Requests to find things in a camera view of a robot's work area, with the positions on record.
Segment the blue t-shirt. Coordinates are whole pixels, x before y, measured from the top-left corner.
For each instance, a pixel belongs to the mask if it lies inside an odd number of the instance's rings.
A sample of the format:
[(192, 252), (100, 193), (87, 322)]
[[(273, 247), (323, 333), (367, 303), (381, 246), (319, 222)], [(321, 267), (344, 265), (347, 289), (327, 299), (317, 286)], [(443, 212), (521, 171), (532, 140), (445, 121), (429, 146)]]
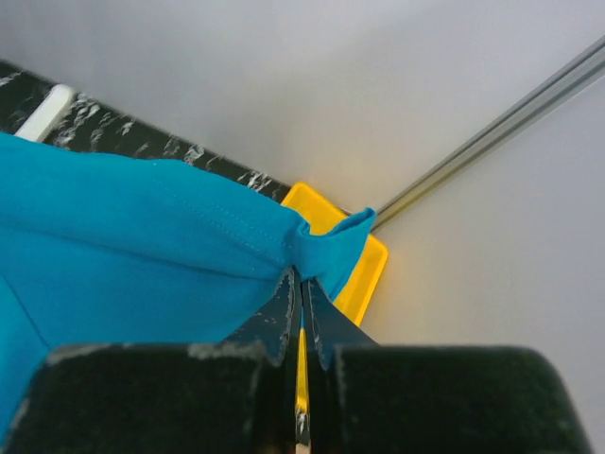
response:
[(179, 160), (1, 138), (1, 425), (63, 344), (216, 342), (284, 270), (339, 295), (375, 219), (298, 213)]

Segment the yellow plastic bin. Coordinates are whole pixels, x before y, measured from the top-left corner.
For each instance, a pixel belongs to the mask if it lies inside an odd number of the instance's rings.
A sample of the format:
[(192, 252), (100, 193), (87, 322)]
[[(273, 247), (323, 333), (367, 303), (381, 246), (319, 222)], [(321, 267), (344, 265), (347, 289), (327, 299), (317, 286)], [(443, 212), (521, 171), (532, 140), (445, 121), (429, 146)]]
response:
[[(308, 221), (313, 235), (326, 234), (347, 218), (342, 210), (302, 182), (295, 183), (290, 188), (281, 205), (297, 211)], [(360, 326), (363, 321), (388, 257), (387, 247), (370, 235), (349, 281), (335, 299), (335, 306), (356, 326)], [(300, 334), (296, 410), (308, 412), (307, 357), (303, 327)]]

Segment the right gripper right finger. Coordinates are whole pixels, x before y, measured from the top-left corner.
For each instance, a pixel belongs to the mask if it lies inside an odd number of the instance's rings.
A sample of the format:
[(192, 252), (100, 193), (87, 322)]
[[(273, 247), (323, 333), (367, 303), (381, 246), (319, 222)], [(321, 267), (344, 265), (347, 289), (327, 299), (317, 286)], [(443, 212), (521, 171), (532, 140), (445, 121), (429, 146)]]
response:
[(565, 385), (515, 346), (381, 346), (302, 284), (315, 453), (588, 453)]

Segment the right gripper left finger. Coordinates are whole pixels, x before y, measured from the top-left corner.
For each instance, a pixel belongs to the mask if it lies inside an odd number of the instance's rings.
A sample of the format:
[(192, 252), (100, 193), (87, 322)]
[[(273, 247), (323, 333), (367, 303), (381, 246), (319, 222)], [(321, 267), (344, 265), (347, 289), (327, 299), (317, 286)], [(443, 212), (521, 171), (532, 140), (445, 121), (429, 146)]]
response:
[(219, 343), (89, 343), (51, 351), (5, 453), (292, 453), (297, 273)]

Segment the aluminium corner rail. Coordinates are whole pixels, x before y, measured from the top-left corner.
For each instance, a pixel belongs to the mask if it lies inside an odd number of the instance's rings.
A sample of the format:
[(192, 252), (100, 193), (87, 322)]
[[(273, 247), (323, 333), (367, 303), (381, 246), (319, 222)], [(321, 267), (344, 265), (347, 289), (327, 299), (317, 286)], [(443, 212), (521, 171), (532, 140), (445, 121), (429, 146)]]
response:
[(377, 232), (466, 167), (502, 147), (603, 77), (604, 39), (599, 38), (379, 208), (372, 231)]

